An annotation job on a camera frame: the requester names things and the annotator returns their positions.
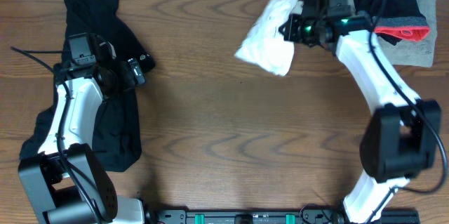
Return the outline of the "white t-shirt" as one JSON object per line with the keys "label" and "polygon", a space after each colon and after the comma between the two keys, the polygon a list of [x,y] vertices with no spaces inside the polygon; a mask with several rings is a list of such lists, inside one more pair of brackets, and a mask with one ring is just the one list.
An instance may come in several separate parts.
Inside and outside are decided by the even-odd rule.
{"label": "white t-shirt", "polygon": [[295,45],[284,40],[279,27],[288,20],[296,6],[302,9],[302,2],[269,0],[234,56],[274,75],[286,76],[293,60]]}

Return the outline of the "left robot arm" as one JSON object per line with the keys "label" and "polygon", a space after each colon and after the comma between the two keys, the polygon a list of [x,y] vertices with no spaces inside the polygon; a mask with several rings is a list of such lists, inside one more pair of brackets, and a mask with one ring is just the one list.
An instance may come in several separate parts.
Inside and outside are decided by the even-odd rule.
{"label": "left robot arm", "polygon": [[58,103],[38,152],[18,173],[39,223],[145,223],[139,199],[116,193],[92,150],[102,88],[144,83],[136,59],[102,66],[75,60],[54,73]]}

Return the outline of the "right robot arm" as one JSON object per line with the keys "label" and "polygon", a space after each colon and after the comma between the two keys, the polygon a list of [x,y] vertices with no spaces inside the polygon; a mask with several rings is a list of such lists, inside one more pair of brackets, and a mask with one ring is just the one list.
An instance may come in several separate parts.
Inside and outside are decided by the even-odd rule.
{"label": "right robot arm", "polygon": [[448,176],[439,136],[441,108],[422,100],[398,75],[361,16],[324,18],[291,14],[279,28],[286,41],[327,45],[349,70],[370,108],[359,154],[363,171],[331,223],[417,223],[407,211],[384,209],[399,191],[428,195]]}

